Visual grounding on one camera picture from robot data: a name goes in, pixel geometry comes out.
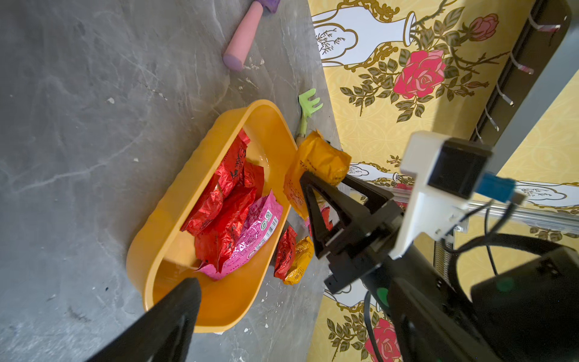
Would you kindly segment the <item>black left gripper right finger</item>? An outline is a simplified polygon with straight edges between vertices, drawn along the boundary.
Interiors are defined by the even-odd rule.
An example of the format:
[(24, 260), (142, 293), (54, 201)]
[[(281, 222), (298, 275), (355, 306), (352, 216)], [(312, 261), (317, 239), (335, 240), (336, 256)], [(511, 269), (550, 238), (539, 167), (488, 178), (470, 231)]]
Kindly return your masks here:
[(395, 278), (391, 283), (388, 303), (403, 360), (500, 360), (491, 349), (459, 327), (409, 282)]

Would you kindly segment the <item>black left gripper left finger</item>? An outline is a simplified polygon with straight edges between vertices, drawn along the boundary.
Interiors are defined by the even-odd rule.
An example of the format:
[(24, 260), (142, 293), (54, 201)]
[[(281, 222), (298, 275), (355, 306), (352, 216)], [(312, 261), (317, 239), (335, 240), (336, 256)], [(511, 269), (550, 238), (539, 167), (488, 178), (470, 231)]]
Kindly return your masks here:
[(90, 361), (184, 361), (201, 307), (201, 286), (187, 278)]

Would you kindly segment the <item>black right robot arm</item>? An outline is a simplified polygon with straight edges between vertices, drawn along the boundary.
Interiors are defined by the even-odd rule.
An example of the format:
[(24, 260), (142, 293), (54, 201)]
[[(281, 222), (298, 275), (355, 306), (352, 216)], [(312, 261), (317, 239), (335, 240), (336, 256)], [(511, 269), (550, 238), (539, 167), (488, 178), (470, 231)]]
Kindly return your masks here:
[(356, 202), (313, 173), (300, 179), (315, 253), (330, 264), (331, 293), (360, 281), (394, 324), (405, 361), (576, 361), (578, 254), (561, 244), (490, 233), (470, 242), (531, 253), (534, 259), (463, 291), (453, 251), (442, 276), (416, 247), (390, 251), (404, 212), (393, 195), (351, 176)]

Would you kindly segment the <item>long pink tea bag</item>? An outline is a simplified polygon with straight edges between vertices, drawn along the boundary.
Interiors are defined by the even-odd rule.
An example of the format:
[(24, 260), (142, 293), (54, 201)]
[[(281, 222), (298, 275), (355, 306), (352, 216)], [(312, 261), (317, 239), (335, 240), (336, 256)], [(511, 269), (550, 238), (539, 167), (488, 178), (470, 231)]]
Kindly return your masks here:
[[(321, 216), (323, 218), (324, 224), (327, 228), (327, 230), (331, 231), (333, 228), (333, 221), (330, 219), (330, 206), (325, 206), (324, 208), (321, 209)], [(310, 221), (310, 218), (307, 218), (307, 220), (305, 221), (305, 226), (309, 231), (309, 236), (311, 238), (314, 237), (314, 233), (312, 230), (312, 224)]]

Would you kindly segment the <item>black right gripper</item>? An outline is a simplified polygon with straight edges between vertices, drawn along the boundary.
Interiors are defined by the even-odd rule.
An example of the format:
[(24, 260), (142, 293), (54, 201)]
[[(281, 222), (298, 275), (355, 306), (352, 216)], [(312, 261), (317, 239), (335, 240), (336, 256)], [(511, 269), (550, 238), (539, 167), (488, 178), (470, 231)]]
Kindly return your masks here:
[[(314, 233), (315, 255), (319, 259), (327, 257), (331, 275), (324, 283), (332, 294), (384, 263), (403, 221), (403, 210), (391, 192), (350, 175), (341, 184), (366, 200), (356, 200), (311, 172), (300, 179)], [(325, 206), (330, 206), (331, 231), (321, 216)]]

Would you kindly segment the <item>yellow tea bag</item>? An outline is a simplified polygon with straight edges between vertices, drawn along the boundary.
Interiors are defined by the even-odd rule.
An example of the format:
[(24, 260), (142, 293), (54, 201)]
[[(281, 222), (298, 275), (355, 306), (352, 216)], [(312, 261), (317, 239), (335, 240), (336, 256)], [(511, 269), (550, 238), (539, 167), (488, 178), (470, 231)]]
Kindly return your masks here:
[(326, 183), (337, 186), (348, 174), (351, 156), (332, 147), (316, 131), (311, 132), (298, 147), (284, 179), (283, 191), (289, 203), (303, 219), (308, 218), (305, 196), (300, 179), (311, 172)]
[(315, 255), (315, 246), (308, 236), (297, 243), (296, 256), (290, 267), (287, 276), (283, 279), (285, 285), (296, 285), (304, 276), (307, 268)]

